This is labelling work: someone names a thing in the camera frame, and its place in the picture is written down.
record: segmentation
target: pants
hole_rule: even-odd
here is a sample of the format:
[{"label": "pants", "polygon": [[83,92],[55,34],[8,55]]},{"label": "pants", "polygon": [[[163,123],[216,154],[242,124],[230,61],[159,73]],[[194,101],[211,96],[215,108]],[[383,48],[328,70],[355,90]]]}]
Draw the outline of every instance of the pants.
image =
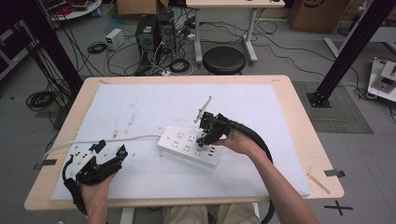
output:
[{"label": "pants", "polygon": [[216,224],[260,224],[252,203],[165,207],[164,224],[208,224],[208,214]]}]

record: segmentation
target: hand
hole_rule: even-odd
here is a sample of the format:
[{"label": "hand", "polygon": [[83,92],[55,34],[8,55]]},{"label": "hand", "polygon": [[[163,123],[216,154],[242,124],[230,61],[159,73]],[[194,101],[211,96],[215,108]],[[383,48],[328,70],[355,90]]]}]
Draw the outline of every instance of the hand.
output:
[{"label": "hand", "polygon": [[94,186],[81,184],[81,194],[87,210],[88,223],[106,223],[108,188],[114,176],[116,174]]},{"label": "hand", "polygon": [[251,138],[242,134],[241,132],[231,129],[230,134],[225,139],[219,139],[212,145],[214,146],[225,146],[234,152],[248,155],[251,150],[257,148],[257,144],[251,140]]}]

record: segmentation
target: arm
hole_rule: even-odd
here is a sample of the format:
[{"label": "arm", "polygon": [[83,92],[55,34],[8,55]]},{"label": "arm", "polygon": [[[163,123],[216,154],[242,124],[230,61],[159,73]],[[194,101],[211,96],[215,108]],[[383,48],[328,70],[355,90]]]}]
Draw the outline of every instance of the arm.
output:
[{"label": "arm", "polygon": [[220,139],[214,145],[225,146],[247,155],[252,160],[268,189],[281,223],[318,223],[318,219],[301,195],[250,138],[231,130],[226,139]]},{"label": "arm", "polygon": [[109,176],[105,181],[94,186],[81,185],[89,224],[106,224],[108,188],[115,175]]}]

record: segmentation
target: white power strip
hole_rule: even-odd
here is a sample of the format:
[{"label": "white power strip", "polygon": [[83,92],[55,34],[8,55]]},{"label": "white power strip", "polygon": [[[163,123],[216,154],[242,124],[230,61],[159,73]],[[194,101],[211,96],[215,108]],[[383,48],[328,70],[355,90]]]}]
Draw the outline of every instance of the white power strip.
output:
[{"label": "white power strip", "polygon": [[213,146],[199,147],[195,141],[197,137],[202,135],[202,132],[197,134],[190,130],[168,126],[163,132],[160,141],[158,141],[158,145],[166,152],[209,168],[215,168],[219,163],[221,148]]}]

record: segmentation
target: cardboard box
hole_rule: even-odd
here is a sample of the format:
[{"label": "cardboard box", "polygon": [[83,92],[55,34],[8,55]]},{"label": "cardboard box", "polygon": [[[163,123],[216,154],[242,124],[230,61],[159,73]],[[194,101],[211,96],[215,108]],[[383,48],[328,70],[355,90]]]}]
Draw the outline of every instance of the cardboard box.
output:
[{"label": "cardboard box", "polygon": [[287,19],[290,14],[291,7],[279,7],[279,8],[266,8],[260,18],[266,19]]},{"label": "cardboard box", "polygon": [[348,0],[295,0],[289,14],[293,31],[331,33],[343,16]]},{"label": "cardboard box", "polygon": [[118,0],[119,15],[159,14],[163,7],[168,7],[169,0]]}]

